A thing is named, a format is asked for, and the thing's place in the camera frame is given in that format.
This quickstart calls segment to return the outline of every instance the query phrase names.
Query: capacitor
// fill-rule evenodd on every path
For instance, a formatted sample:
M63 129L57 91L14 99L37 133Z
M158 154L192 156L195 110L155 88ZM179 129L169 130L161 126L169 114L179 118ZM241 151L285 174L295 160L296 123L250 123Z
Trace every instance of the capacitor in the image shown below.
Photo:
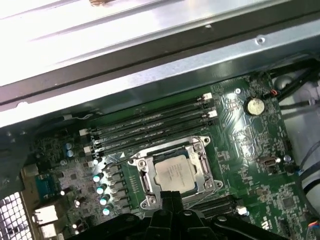
M112 210L113 206L108 204L105 206L105 208L102 210L103 215L108 216L110 214L110 211Z
M291 156L289 155L284 155L283 156L283 161L285 161L286 163L290 163L292 160Z
M105 175L104 175L103 172L99 172L97 175L94 175L92 179L93 179L93 181L94 181L95 183L97 183L97 182L99 182L104 176L105 176Z
M67 142L67 143L64 145L65 149L67 149L67 150L72 149L73 146L74 146L74 145L73 145L72 143L70 143L70 142Z
M86 198L84 196L80 197L79 199L76 199L74 201L74 204L76 207L79 207L82 203L84 203Z
M259 116L265 111L264 101L257 97L250 97L244 102L244 112L251 116Z
M98 186L98 188L96 189L96 193L103 194L106 189L107 189L107 184L102 184L102 185Z
M74 156L74 151L69 150L69 151L66 152L66 155L67 155L69 158L71 158L71 157Z
M104 206L104 205L106 205L107 204L107 202L110 200L110 195L109 194L106 194L106 195L104 195L101 199L100 199L100 204L102 205L102 206Z
M78 219L74 224L72 224L72 228L73 228L73 229L79 228L79 226L81 225L81 223L82 223L82 220L81 220L81 219Z
M67 161L66 161L66 160L61 160L61 161L60 161L60 165L61 165L61 166L67 165Z
M71 189L70 187L66 187L65 189L62 189L62 190L60 191L60 195L61 195L61 196L64 196L64 195L70 193L71 191L72 191L72 189Z
M94 165L98 165L98 163L101 163L101 162L102 162L102 158L101 157L93 160L93 164Z

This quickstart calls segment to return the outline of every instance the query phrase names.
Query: screw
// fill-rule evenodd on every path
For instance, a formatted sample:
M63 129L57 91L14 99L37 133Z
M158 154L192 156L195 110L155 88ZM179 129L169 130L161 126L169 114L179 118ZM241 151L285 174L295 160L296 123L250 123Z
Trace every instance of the screw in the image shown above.
M194 145L194 150L200 151L202 149L201 144Z
M184 211L183 212L183 214L185 215L185 216L191 216L192 215L192 211Z
M157 203L157 199L154 196L149 197L149 202L151 204L156 204Z
M146 165L146 162L141 160L141 161L139 161L138 164L139 164L140 167L144 167Z
M132 222L134 220L135 220L135 218L133 216L129 216L129 217L126 218L127 222Z
M258 45L263 45L265 44L266 42L266 38L264 36L257 36L256 39L255 39L255 43L258 44Z
M205 187L206 187L207 189L210 189L210 188L212 188L213 186L214 186L214 184L213 184L213 182L212 182L211 180L208 180L208 181L205 182Z
M227 219L224 217L224 216L218 216L218 221L220 221L220 222L225 222L225 221L227 221Z

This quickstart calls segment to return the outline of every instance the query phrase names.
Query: electrolytic capacitor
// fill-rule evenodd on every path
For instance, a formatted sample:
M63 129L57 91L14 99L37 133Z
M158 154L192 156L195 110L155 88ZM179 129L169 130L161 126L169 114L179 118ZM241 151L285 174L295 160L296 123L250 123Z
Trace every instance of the electrolytic capacitor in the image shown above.
M103 160L103 159L102 159L101 157L99 157L99 158L97 158L97 159L94 159L94 160L93 160L93 164L94 164L94 165L98 165L99 163L102 162L102 160Z
M78 219L74 224L72 224L73 229L77 229L82 223L81 219Z
M74 201L74 204L76 207L79 207L82 203L86 201L86 198L84 196L80 197L79 199L76 199Z
M66 187L60 191L61 196L64 196L72 191L71 187Z
M108 216L111 212L111 210L113 209L113 206L111 204L108 204L107 206L105 206L105 208L102 210L103 215Z
M67 143L64 145L65 149L67 149L67 150L72 149L73 146L74 146L74 145L73 145L72 143L70 143L70 142L67 142Z
M98 186L98 188L96 189L96 193L103 194L106 189L107 189L107 184L102 184L102 185Z
M95 183L97 183L97 182L99 182L104 176L105 176L104 173L103 173L103 172L100 172L100 173L98 173L97 175L94 175L92 179L93 179L93 181L94 181Z
M66 152L66 155L67 155L69 158L71 158L71 157L74 156L74 151L69 150L69 151Z
M106 194L104 195L101 199L100 199L100 204L102 206L106 205L108 203L108 201L110 200L110 195L109 194Z
M283 156L283 161L285 161L286 163L290 163L292 160L291 156L289 155L284 155Z

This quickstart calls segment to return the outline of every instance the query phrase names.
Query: metal panel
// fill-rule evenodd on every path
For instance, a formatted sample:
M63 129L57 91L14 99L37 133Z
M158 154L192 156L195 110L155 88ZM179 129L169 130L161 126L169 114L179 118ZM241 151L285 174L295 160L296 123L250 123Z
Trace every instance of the metal panel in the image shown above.
M115 0L105 7L92 7L89 0L3 4L0 52L6 61L1 85L283 2L287 0Z
M20 100L37 102L317 19L320 1L292 0L151 40L2 86L0 111Z
M49 114L44 119L32 119L15 126L27 128L27 125L36 126L39 122L62 113L93 108L99 108L103 113L110 113L245 74L274 64L284 57L297 55L299 52L314 51L319 48L319 41L320 20L260 35L253 39L3 111L0 113L0 127Z

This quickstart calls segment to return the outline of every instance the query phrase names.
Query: metal frame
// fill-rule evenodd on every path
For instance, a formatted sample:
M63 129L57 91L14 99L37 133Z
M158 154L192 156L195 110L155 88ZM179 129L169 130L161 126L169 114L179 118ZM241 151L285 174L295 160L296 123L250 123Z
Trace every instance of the metal frame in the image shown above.
M116 0L105 7L92 7L89 0L8 4L0 11L1 55L6 59L1 71L6 77L0 85L287 1Z
M189 144L184 146L184 148L188 152L191 164L196 167L195 181L197 183L197 193L182 198L183 202L186 203L201 199L204 197L203 194L212 193L222 188L222 181L213 179L206 155L205 147L211 142L211 139L208 136L189 136L181 138L143 149L131 157L134 159L133 161L129 160L127 162L130 166L136 166L137 170L140 172L140 181L146 194L145 200L140 204L142 209L157 209L161 204L161 187L155 182L157 171L153 162L154 156L181 149L182 147L177 147L177 145L187 142L189 142Z
M15 108L20 102L35 103L241 42L261 33L267 34L306 23L320 18L319 12L319 1L291 0L240 16L215 21L210 24L210 27L200 26L114 51L2 86L0 111Z

